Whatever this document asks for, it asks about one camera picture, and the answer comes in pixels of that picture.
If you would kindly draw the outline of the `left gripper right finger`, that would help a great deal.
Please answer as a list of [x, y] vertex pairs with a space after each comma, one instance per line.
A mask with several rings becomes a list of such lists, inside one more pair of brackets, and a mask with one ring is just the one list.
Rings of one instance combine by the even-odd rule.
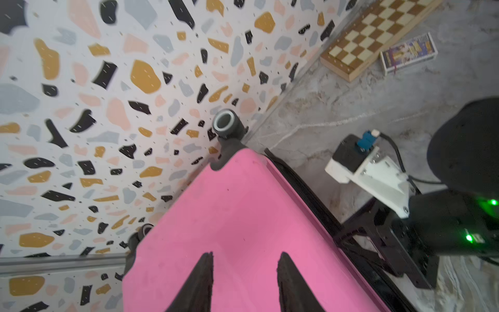
[[279, 304], [282, 312], [325, 312], [304, 277], [286, 252], [278, 261]]

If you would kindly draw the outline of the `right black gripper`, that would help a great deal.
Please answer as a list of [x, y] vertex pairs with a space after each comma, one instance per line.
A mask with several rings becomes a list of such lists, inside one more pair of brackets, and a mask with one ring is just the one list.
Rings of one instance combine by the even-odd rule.
[[333, 238], [345, 252], [396, 276], [406, 275], [419, 289], [437, 286], [439, 257], [385, 204], [371, 198]]

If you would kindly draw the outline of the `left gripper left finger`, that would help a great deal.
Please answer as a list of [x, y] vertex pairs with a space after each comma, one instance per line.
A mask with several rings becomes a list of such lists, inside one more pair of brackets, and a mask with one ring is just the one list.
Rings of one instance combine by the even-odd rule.
[[213, 275], [213, 253], [203, 253], [166, 311], [211, 311]]

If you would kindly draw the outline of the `pink hard-shell suitcase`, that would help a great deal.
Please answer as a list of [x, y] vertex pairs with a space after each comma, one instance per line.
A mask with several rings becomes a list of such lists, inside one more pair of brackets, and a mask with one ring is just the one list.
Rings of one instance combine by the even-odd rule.
[[325, 311], [413, 311], [382, 270], [334, 243], [337, 219], [279, 159], [242, 143], [237, 114], [213, 120], [219, 160], [156, 225], [131, 236], [125, 311], [166, 311], [202, 256], [214, 256], [211, 311], [281, 311], [278, 261], [288, 253]]

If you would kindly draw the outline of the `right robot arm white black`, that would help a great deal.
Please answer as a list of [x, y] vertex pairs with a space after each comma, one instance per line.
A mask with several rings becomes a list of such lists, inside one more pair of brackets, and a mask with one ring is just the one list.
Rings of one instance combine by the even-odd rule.
[[432, 137], [426, 158], [437, 191], [421, 193], [401, 157], [379, 154], [376, 130], [349, 135], [326, 172], [371, 199], [342, 225], [344, 251], [420, 289], [437, 284], [441, 256], [498, 261], [498, 98], [466, 104]]

